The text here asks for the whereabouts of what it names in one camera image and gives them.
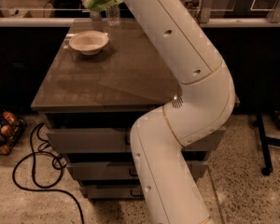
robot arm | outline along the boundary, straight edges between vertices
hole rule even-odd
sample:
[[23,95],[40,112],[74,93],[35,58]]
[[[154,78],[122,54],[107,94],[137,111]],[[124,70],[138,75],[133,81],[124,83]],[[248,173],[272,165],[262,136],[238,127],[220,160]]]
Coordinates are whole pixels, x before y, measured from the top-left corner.
[[178,80],[182,96],[131,130],[153,223],[213,223],[181,150],[221,127],[234,105],[231,74],[179,0],[124,0]]

cabinet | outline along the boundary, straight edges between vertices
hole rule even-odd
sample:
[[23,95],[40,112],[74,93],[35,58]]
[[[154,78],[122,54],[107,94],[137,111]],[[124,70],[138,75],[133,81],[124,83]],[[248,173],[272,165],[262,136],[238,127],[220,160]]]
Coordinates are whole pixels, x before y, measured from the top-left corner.
[[[97,55],[71,50],[70,37],[86,30],[108,33]],[[85,197],[142,199],[133,165],[130,129],[149,110],[173,100],[180,88],[136,20],[120,27],[104,21],[75,21],[32,103],[45,121],[48,137],[67,161]],[[183,155],[195,179],[224,128],[196,142]]]

speckled floor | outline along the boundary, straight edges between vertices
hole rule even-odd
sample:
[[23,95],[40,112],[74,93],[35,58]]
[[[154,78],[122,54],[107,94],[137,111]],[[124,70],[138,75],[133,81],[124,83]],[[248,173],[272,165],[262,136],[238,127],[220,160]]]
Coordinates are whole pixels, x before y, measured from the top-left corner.
[[[37,115],[24,116],[28,128],[8,156],[0,156],[0,223],[80,223],[77,206],[63,193],[36,193],[18,189],[12,182],[16,163],[30,153],[29,135],[41,120]],[[254,116],[232,115],[227,131],[210,157],[210,167],[198,181],[199,190],[215,223],[280,223],[280,148],[270,147],[273,172],[263,176],[264,165],[258,131],[251,124]],[[276,134],[269,118],[264,118],[268,135]],[[35,145],[40,144],[36,138]],[[37,180],[48,184],[57,177],[49,158],[37,159]],[[25,161],[17,172],[20,184],[34,188]],[[145,201],[95,202],[85,199],[78,183],[65,171],[56,189],[71,192],[83,210],[86,224],[149,224]]]

cable coil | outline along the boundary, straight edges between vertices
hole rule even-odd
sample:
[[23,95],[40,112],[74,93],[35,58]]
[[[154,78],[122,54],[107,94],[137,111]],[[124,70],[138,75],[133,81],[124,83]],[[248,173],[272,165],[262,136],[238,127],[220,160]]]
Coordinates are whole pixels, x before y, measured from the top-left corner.
[[[30,133],[30,139],[29,139],[29,143],[30,143],[30,148],[32,150],[32,152],[30,154],[28,154],[27,156],[23,157],[18,163],[17,165],[14,167],[13,172],[12,172],[12,180],[14,182],[14,184],[19,188],[19,189],[23,189],[23,190],[27,190],[27,191],[34,191],[34,192],[61,192],[64,193],[68,196],[70,196],[75,203],[77,204],[77,208],[78,211],[80,213],[80,218],[81,218],[81,223],[84,224],[84,216],[82,213],[82,209],[81,206],[79,204],[79,202],[77,201],[77,199],[75,198],[75,196],[73,194],[71,194],[70,192],[66,191],[66,190],[62,190],[62,189],[52,189],[55,185],[57,185],[63,178],[63,173],[64,173],[64,168],[66,167],[66,164],[62,164],[61,162],[61,158],[63,157],[61,154],[59,155],[54,155],[51,152],[47,152],[44,151],[46,148],[51,147],[49,140],[43,139],[40,137],[39,135],[39,131],[41,130],[41,128],[44,126],[44,123],[41,122],[38,125],[36,125],[34,127],[34,129],[32,130],[32,132]],[[36,132],[37,138],[39,140],[41,140],[43,143],[38,147],[38,151],[35,151],[34,147],[33,147],[33,135]],[[52,184],[49,185],[40,185],[37,183],[36,178],[35,178],[35,174],[36,174],[36,156],[38,155],[46,155],[49,157],[52,157],[52,167],[55,170],[59,170],[60,174],[57,178],[57,180],[55,182],[53,182]],[[31,176],[33,179],[34,184],[39,187],[39,189],[29,189],[26,187],[21,186],[17,180],[16,180],[16,172],[18,170],[18,168],[20,167],[20,165],[26,161],[29,158],[33,158],[33,165],[32,165],[32,170],[31,170]]]

small bowl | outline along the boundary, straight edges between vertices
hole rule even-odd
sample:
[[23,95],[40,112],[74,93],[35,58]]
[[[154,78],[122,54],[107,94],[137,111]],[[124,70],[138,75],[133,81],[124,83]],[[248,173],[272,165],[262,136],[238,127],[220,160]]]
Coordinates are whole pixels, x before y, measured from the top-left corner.
[[108,41],[109,37],[106,34],[88,31],[74,35],[69,41],[69,46],[84,55],[94,55],[99,53]]

